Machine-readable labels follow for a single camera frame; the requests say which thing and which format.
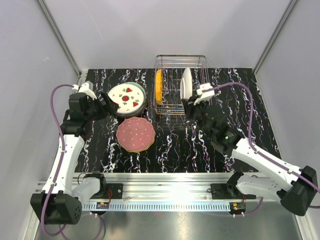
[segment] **pink plate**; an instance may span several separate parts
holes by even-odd
[[[128,152],[147,150],[155,141],[156,132],[152,124],[141,117],[131,117],[118,126],[116,138]]]

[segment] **gray wall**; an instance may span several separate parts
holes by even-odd
[[[285,161],[320,177],[320,1],[301,0],[267,56],[257,80]],[[320,205],[319,194],[313,204]],[[320,210],[309,210],[313,225]]]
[[[289,1],[45,0],[81,69],[154,68],[158,54],[252,68]]]
[[[0,57],[0,238],[20,240],[58,142],[51,90],[77,78],[35,0],[0,1]],[[59,119],[68,93],[55,97]]]

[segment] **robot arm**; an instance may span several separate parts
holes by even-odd
[[[285,162],[255,144],[256,150],[253,150],[248,138],[244,138],[238,130],[230,127],[225,117],[217,117],[214,108],[208,105],[207,101],[214,94],[211,84],[205,83],[200,85],[196,96],[182,99],[186,117],[196,120],[216,151],[241,160],[268,176],[258,178],[235,172],[226,184],[227,191],[232,196],[242,193],[280,201],[290,212],[304,216],[317,192],[291,172],[307,178],[317,186],[316,171],[309,166],[301,169]],[[289,171],[275,165],[258,152],[288,168]]]
[[[49,178],[41,193],[34,193],[30,203],[39,220],[49,189],[54,184],[45,210],[45,224],[76,224],[80,220],[82,205],[92,196],[102,197],[106,192],[103,174],[89,173],[82,183],[72,190],[72,180],[79,154],[84,147],[92,121],[115,115],[118,105],[108,95],[100,94],[105,104],[92,91],[91,82],[81,87],[74,86],[76,93],[69,97],[69,109],[65,112],[61,130],[65,144],[64,156],[59,167],[62,141],[59,139],[58,151]]]

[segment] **wire dish rack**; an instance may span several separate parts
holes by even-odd
[[[190,68],[192,75],[192,94],[200,84],[208,83],[209,73],[204,55],[161,54],[156,56],[154,79],[162,70],[162,104],[156,103],[156,84],[153,91],[153,105],[158,115],[185,115],[180,99],[180,82],[184,70]]]

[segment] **white cable clip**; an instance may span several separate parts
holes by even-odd
[[[258,149],[256,149],[256,145],[253,144],[252,150],[254,151],[255,154],[258,154]]]
[[[76,84],[73,84],[72,86],[73,86],[72,90],[76,90],[76,91],[79,91],[79,86],[78,86],[78,85],[76,85]]]
[[[57,183],[56,183],[56,182],[54,182],[54,181],[49,181],[49,183],[50,183],[50,185],[54,185],[54,186],[56,186],[56,185],[57,185]]]

